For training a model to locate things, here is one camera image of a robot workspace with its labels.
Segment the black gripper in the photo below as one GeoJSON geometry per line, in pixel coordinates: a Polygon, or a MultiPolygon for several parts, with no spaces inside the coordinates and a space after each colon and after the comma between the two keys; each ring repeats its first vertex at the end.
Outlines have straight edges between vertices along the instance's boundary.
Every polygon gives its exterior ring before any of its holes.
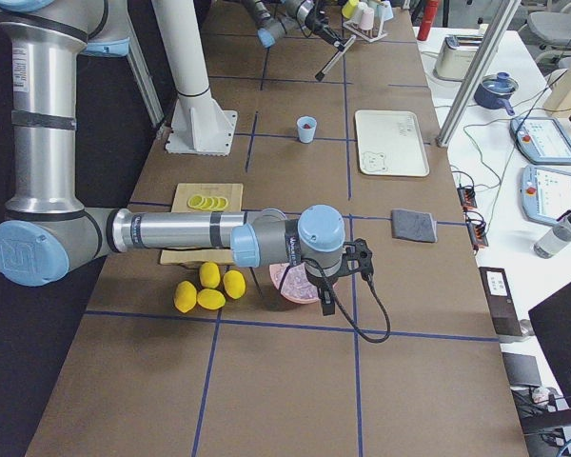
{"type": "Polygon", "coordinates": [[[321,36],[324,41],[334,48],[343,49],[345,47],[344,38],[328,26],[325,11],[322,7],[306,7],[304,23],[312,34],[321,36]]]}
{"type": "Polygon", "coordinates": [[[305,274],[308,282],[317,289],[322,315],[334,315],[337,304],[337,295],[334,291],[334,285],[339,278],[338,269],[323,269],[320,267],[306,266],[305,274]]]}

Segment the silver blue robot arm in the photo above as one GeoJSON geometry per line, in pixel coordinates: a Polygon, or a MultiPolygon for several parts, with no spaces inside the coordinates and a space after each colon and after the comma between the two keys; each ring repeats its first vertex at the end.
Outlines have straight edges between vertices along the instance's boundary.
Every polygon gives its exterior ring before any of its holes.
{"type": "Polygon", "coordinates": [[[346,275],[340,214],[316,205],[296,220],[259,213],[133,213],[88,208],[75,195],[76,73],[80,54],[128,59],[150,119],[163,112],[124,1],[1,1],[12,43],[16,186],[0,224],[0,272],[43,286],[131,248],[230,248],[237,266],[303,265],[324,314],[346,275]]]}
{"type": "Polygon", "coordinates": [[[280,1],[283,16],[274,16],[264,1],[240,1],[254,21],[257,36],[266,49],[274,46],[290,32],[306,31],[316,35],[338,51],[345,49],[345,40],[328,24],[320,1],[280,1]]]}

